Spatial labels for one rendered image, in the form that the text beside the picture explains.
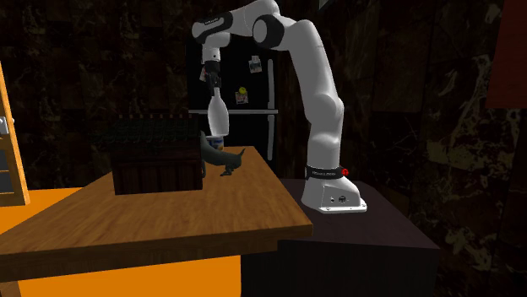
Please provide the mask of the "white bottle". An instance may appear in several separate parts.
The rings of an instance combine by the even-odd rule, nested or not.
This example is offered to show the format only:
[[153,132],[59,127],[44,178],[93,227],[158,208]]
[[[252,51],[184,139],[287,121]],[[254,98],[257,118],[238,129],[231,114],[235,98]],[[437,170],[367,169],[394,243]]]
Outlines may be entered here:
[[207,115],[212,136],[224,137],[229,134],[229,112],[221,99],[219,87],[213,88]]

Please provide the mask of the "black refrigerator with magnets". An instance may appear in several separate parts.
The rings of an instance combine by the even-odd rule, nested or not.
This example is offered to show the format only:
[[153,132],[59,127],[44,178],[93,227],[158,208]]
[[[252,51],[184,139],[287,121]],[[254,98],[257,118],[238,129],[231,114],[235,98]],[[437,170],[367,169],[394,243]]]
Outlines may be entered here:
[[[202,74],[202,46],[190,37],[186,42],[189,111],[197,114],[200,129],[210,134],[209,88]],[[253,146],[274,170],[276,167],[276,109],[274,63],[277,52],[257,46],[251,37],[233,35],[220,49],[221,99],[229,111],[229,133],[224,144]]]

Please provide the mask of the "dark grey animal figure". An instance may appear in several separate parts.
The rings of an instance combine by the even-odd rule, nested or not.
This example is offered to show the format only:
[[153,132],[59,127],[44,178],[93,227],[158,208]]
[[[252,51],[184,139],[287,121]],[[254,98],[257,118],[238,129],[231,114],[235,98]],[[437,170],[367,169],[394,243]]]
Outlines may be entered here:
[[216,166],[225,166],[221,176],[231,176],[232,172],[242,165],[243,149],[239,154],[232,154],[213,148],[207,141],[203,131],[200,132],[201,169],[202,177],[206,176],[206,163]]

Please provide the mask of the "dark wooden crate of bottles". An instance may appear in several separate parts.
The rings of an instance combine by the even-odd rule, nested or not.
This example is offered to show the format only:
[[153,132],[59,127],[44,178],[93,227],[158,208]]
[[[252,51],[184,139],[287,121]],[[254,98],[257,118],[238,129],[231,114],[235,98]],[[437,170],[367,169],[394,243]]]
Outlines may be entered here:
[[201,190],[200,136],[189,114],[120,116],[98,137],[110,154],[115,193]]

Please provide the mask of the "orange wooden shelf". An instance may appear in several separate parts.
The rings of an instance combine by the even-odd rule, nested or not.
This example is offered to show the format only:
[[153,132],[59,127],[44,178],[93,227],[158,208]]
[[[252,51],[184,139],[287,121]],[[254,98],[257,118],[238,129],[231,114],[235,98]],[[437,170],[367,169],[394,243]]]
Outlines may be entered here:
[[28,204],[30,204],[30,194],[0,63],[0,207]]

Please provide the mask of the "dark robot stand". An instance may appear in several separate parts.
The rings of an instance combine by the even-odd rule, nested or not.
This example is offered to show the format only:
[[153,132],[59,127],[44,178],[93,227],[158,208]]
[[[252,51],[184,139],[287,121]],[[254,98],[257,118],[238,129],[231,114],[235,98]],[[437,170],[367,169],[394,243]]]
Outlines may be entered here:
[[433,297],[439,247],[374,187],[364,213],[304,207],[310,237],[241,257],[241,297]]

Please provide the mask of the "red wall cabinet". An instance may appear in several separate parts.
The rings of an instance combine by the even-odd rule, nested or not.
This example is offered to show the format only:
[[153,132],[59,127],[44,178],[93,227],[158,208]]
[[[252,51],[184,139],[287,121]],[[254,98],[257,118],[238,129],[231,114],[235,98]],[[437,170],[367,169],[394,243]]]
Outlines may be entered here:
[[486,108],[527,109],[527,0],[504,0]]

